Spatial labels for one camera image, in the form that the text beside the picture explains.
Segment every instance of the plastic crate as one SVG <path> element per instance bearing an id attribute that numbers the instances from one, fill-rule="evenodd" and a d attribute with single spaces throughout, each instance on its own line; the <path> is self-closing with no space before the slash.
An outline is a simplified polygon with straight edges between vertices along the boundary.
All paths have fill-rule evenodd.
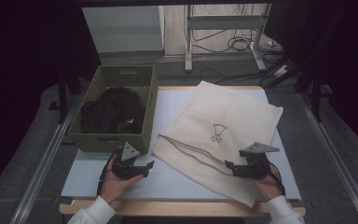
<path id="1" fill-rule="evenodd" d="M 141 153 L 147 153 L 158 93 L 158 81 L 154 66 L 99 66 L 81 106 L 88 101 L 97 100 L 106 89 L 114 87 L 126 87 L 137 91 L 146 103 L 142 132 L 139 134 L 83 133 L 80 125 L 83 112 L 79 109 L 68 135 L 82 151 L 112 152 L 120 150 L 125 142 L 129 142 Z"/>

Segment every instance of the gray floor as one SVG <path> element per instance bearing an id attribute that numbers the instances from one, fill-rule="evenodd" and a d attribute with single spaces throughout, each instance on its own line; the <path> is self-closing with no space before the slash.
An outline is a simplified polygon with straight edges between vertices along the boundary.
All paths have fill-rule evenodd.
<path id="1" fill-rule="evenodd" d="M 103 64 L 149 63 L 155 64 L 159 85 L 197 85 L 202 79 L 215 82 L 221 76 L 236 76 L 256 72 L 249 54 L 236 56 L 198 56 L 194 59 L 193 73 L 184 71 L 183 58 L 164 58 L 160 55 L 103 55 Z M 260 76 L 244 76 L 222 85 L 258 85 Z M 267 89 L 272 105 L 284 109 L 278 129 L 292 166 L 296 182 L 307 208 L 306 223 L 358 223 L 358 213 L 344 189 L 332 162 L 312 128 L 302 103 L 294 92 L 293 77 L 279 86 Z M 24 137 L 15 156 L 0 176 L 0 223 L 8 223 L 27 188 L 34 170 L 57 129 L 59 111 L 48 110 L 50 102 L 58 100 L 56 87 L 46 90 L 33 125 Z M 327 99 L 321 101 L 323 125 L 337 147 L 339 154 L 358 183 L 358 137 L 330 107 Z M 48 170 L 48 175 L 30 211 L 27 223 L 62 223 L 62 215 L 54 202 L 60 197 L 65 178 L 76 154 L 76 147 L 64 137 Z M 266 218 L 246 218 L 246 223 L 268 223 Z"/>

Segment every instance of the white board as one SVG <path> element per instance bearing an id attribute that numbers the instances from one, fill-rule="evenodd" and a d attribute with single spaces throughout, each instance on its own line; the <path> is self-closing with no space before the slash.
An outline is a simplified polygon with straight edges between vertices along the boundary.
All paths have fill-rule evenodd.
<path id="1" fill-rule="evenodd" d="M 263 90 L 238 90 L 256 99 L 267 101 Z M 192 91 L 158 91 L 153 131 L 150 148 L 157 142 L 159 133 L 165 133 L 176 113 L 191 96 Z M 282 174 L 282 182 L 286 187 L 286 198 L 289 201 L 301 200 L 301 196 L 287 160 L 281 138 L 276 131 L 272 145 L 279 152 L 269 153 L 269 160 L 278 166 Z M 62 197 L 75 199 L 95 198 L 101 171 L 109 158 L 109 153 L 92 153 L 78 150 L 71 171 L 62 189 Z M 123 199 L 154 200 L 154 201 L 230 201 L 225 196 L 210 191 L 197 182 L 173 170 L 163 161 L 154 157 L 151 150 L 147 155 L 138 157 L 135 165 L 146 165 L 155 161 L 149 176 L 128 189 Z"/>

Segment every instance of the aluminum rail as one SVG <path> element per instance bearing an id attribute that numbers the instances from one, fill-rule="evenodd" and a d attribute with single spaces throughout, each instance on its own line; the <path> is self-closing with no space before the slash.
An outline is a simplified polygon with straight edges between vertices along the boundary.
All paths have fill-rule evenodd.
<path id="1" fill-rule="evenodd" d="M 34 172 L 34 176 L 28 184 L 25 193 L 22 195 L 21 201 L 14 213 L 14 216 L 10 220 L 10 224 L 20 224 L 26 222 L 31 209 L 34 206 L 34 201 L 36 200 L 37 194 L 39 193 L 39 190 L 45 181 L 48 169 L 50 168 L 50 165 L 57 153 L 58 147 L 60 146 L 61 140 L 65 135 L 66 128 L 74 116 L 76 108 L 78 108 L 78 105 L 81 102 L 81 98 L 82 97 L 80 97 L 80 95 L 75 95 L 72 97 L 72 100 L 69 103 L 69 112 L 64 121 L 57 127 L 53 138 L 48 144 L 48 148 L 40 160 L 39 165 L 37 166 L 36 171 Z"/>
<path id="2" fill-rule="evenodd" d="M 310 101 L 308 100 L 306 93 L 300 93 L 297 96 L 299 97 L 301 103 L 303 103 L 303 108 L 308 115 L 313 129 L 318 134 L 329 159 L 336 168 L 337 174 L 358 212 L 358 185 L 356 184 L 356 181 L 353 179 L 348 167 L 339 156 L 339 153 L 327 134 L 327 131 L 324 129 L 323 124 L 319 122 L 310 111 Z"/>

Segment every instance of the wooden table edge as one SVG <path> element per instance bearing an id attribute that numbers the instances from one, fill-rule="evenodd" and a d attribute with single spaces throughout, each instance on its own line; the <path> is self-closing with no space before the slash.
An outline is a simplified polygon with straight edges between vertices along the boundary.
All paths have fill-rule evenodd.
<path id="1" fill-rule="evenodd" d="M 259 86 L 225 86 L 231 90 L 263 90 Z M 191 91 L 196 86 L 158 86 L 159 91 Z"/>
<path id="2" fill-rule="evenodd" d="M 60 204 L 62 214 L 74 214 L 90 206 L 94 200 L 75 200 L 73 205 Z M 122 201 L 114 202 L 116 215 L 125 217 L 265 217 L 269 215 L 266 203 L 249 207 L 238 202 L 162 202 Z M 302 216 L 305 207 L 293 207 Z"/>

